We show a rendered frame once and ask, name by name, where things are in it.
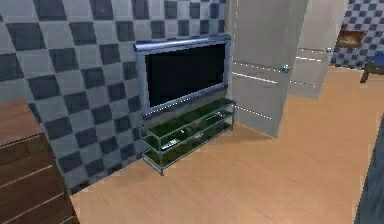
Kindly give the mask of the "silver framed television set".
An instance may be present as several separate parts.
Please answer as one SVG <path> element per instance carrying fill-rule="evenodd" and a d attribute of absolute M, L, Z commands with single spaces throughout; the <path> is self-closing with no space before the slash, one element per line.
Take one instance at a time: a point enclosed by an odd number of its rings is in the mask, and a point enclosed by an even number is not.
<path fill-rule="evenodd" d="M 138 42 L 133 48 L 146 119 L 228 88 L 228 34 Z"/>

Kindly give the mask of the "grey remote control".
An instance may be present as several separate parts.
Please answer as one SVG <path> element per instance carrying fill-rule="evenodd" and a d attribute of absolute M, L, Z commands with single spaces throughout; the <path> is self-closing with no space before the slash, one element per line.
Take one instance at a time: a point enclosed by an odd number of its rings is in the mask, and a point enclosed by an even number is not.
<path fill-rule="evenodd" d="M 161 149 L 165 150 L 165 149 L 167 149 L 169 147 L 172 147 L 172 146 L 176 145 L 178 142 L 179 142 L 179 140 L 173 139 L 173 140 L 169 141 L 168 143 L 164 144 L 163 146 L 161 146 Z"/>

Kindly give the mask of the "brown framed wall picture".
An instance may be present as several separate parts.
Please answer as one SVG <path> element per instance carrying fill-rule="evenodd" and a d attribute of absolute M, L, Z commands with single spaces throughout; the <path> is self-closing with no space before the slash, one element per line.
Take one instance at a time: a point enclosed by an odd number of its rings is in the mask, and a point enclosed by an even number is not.
<path fill-rule="evenodd" d="M 341 30 L 337 37 L 336 47 L 339 48 L 358 48 L 362 44 L 362 39 L 366 35 L 365 31 Z"/>

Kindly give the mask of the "brown wooden chest of drawers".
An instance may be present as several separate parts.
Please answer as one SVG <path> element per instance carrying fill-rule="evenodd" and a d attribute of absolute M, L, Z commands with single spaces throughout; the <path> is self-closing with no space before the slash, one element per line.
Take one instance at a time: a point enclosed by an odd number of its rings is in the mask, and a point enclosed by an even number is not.
<path fill-rule="evenodd" d="M 0 103 L 0 224 L 80 224 L 26 101 Z"/>

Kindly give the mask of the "dark blue grey furniture edge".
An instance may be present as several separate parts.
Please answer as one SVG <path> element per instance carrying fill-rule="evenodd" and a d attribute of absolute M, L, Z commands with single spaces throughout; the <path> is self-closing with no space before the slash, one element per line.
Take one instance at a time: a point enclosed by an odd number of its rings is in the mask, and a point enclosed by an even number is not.
<path fill-rule="evenodd" d="M 353 224 L 384 224 L 384 114 Z"/>

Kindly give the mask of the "green glass television stand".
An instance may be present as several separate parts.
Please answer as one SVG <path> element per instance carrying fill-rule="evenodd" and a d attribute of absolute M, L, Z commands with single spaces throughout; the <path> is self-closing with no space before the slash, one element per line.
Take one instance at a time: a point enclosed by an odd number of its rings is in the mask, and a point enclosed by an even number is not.
<path fill-rule="evenodd" d="M 142 128 L 143 160 L 158 174 L 234 128 L 236 102 L 220 98 L 193 111 L 152 128 Z M 177 139 L 179 142 L 165 150 L 161 146 Z"/>

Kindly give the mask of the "blue seat wooden chair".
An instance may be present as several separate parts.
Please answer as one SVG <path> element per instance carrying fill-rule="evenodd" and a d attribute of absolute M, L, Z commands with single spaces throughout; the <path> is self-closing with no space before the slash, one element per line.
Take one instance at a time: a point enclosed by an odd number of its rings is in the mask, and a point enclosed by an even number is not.
<path fill-rule="evenodd" d="M 384 51 L 376 53 L 369 59 L 364 67 L 360 82 L 365 83 L 371 73 L 384 75 Z"/>

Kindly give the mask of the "pale grey room door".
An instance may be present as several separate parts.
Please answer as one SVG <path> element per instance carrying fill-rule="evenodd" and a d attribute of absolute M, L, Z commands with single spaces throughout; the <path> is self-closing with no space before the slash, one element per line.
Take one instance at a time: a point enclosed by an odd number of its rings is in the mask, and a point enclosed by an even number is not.
<path fill-rule="evenodd" d="M 230 0 L 230 96 L 236 121 L 266 135 L 279 133 L 309 0 Z"/>
<path fill-rule="evenodd" d="M 318 98 L 341 29 L 348 0 L 309 0 L 288 93 Z"/>

